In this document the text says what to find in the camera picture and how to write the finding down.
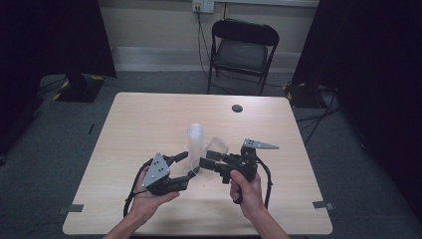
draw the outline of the table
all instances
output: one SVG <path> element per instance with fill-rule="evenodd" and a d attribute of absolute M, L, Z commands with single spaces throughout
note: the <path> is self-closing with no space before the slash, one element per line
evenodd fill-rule
<path fill-rule="evenodd" d="M 233 105 L 243 111 L 235 113 Z M 244 139 L 278 145 L 260 150 L 274 182 L 269 210 L 288 234 L 329 234 L 332 226 L 322 201 L 303 140 L 289 102 L 284 98 L 212 95 L 120 93 L 116 95 L 73 204 L 66 234 L 107 234 L 122 218 L 122 208 L 138 169 L 157 152 L 175 155 L 186 148 L 187 128 L 204 126 L 205 139 L 223 138 L 229 152 L 240 153 Z M 173 163 L 170 177 L 186 175 L 184 161 Z M 263 197 L 267 176 L 259 167 Z M 256 235 L 229 196 L 228 184 L 216 176 L 195 177 L 187 190 L 135 234 L 144 235 Z"/>

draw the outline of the chair seat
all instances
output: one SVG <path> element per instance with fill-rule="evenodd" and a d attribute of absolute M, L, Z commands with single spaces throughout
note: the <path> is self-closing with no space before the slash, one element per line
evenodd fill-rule
<path fill-rule="evenodd" d="M 223 39 L 214 58 L 214 67 L 236 68 L 260 75 L 266 71 L 267 54 L 265 46 Z"/>

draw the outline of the chair backrest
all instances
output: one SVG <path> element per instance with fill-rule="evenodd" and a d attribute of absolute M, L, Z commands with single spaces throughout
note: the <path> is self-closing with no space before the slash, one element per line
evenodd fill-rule
<path fill-rule="evenodd" d="M 219 37 L 273 47 L 277 47 L 280 40 L 277 31 L 268 25 L 235 19 L 223 19 L 214 23 L 212 36 L 213 40 Z"/>

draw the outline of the wall outlet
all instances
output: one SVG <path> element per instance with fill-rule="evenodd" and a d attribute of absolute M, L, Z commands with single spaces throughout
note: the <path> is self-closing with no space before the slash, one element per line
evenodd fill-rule
<path fill-rule="evenodd" d="M 214 0 L 192 0 L 192 12 L 214 13 Z"/>

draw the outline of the white wall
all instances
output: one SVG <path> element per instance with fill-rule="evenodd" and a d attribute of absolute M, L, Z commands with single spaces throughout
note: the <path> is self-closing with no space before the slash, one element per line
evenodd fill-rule
<path fill-rule="evenodd" d="M 191 1 L 100 0 L 99 2 L 108 40 L 112 47 L 172 49 L 172 51 L 179 49 L 192 52 L 198 50 L 198 19 L 191 11 Z M 287 66 L 287 68 L 294 68 L 295 61 L 299 59 L 303 49 L 315 11 L 315 7 L 216 2 L 215 13 L 201 14 L 201 22 L 208 46 L 211 45 L 212 24 L 224 18 L 224 14 L 226 18 L 268 24 L 281 36 L 273 64 L 281 63 L 283 61 L 281 58 L 285 56 L 288 58 L 294 56 L 293 64 Z"/>

